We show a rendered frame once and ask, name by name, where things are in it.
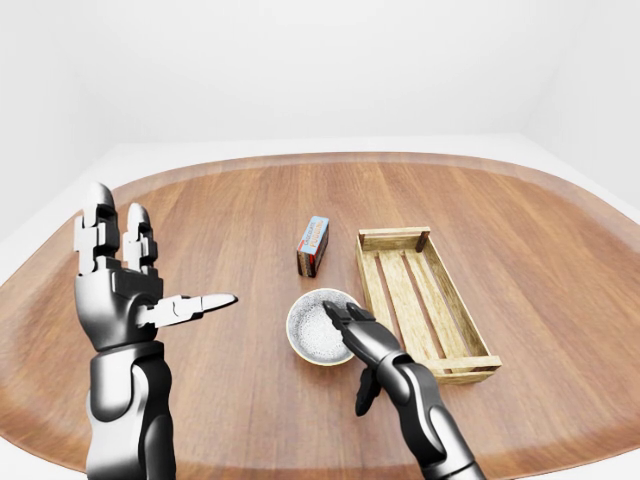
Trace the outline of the speckled bowl with pale rim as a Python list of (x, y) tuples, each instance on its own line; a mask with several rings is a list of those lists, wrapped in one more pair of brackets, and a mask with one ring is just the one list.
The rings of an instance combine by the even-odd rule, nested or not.
[(326, 314), (323, 302), (340, 308), (357, 301), (349, 294), (332, 288), (320, 288), (299, 297), (289, 310), (286, 334), (293, 350), (309, 363), (335, 366), (348, 362), (354, 354), (344, 345), (342, 335)]

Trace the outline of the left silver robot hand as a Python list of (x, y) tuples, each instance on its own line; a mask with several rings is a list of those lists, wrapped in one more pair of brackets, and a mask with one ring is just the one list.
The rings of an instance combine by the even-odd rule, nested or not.
[(151, 341), (160, 327), (200, 319), (238, 301), (231, 293), (164, 296), (148, 212), (131, 204), (127, 231), (121, 234), (112, 193), (98, 182), (75, 219), (74, 250), (79, 253), (76, 310), (98, 352)]

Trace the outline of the wooden slat tray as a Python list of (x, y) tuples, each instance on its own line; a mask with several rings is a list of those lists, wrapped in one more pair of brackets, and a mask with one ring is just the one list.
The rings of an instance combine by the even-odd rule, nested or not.
[(490, 353), (427, 227), (362, 229), (356, 260), (369, 310), (441, 384), (468, 384), (502, 366)]

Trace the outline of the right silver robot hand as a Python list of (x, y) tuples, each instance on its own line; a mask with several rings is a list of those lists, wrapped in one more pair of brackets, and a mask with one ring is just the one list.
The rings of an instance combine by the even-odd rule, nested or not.
[(367, 310), (348, 302), (340, 308), (333, 302), (324, 301), (323, 307), (332, 324), (342, 334), (343, 343), (366, 364), (360, 377), (355, 412), (363, 416), (374, 399), (384, 389), (396, 406), (409, 401), (408, 382), (401, 376), (395, 363), (410, 360), (401, 349), (395, 336)]

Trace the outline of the printed pudding box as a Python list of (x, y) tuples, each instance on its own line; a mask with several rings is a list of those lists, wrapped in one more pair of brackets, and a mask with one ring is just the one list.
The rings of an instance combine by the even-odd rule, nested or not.
[(329, 219), (313, 216), (297, 247), (298, 273), (315, 278), (329, 240)]

